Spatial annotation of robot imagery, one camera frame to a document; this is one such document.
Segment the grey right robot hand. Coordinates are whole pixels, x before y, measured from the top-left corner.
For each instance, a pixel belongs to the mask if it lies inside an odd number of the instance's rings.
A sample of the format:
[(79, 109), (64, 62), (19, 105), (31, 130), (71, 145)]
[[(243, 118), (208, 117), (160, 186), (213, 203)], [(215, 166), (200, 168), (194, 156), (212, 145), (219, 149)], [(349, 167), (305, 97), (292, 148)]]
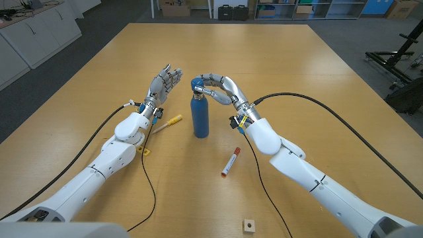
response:
[(195, 93), (208, 95), (220, 104), (232, 104), (236, 111), (252, 109), (242, 90), (228, 76), (214, 73), (197, 75), (191, 80), (191, 88)]

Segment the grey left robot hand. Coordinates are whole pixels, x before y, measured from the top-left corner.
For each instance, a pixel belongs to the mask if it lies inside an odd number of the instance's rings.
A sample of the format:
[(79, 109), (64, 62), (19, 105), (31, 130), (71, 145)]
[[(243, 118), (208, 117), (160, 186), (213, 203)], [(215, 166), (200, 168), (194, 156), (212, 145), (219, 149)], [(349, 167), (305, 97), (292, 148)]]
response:
[(161, 106), (166, 101), (167, 95), (180, 82), (182, 75), (181, 68), (171, 70), (171, 64), (165, 66), (153, 78), (145, 102), (151, 102), (156, 107)]

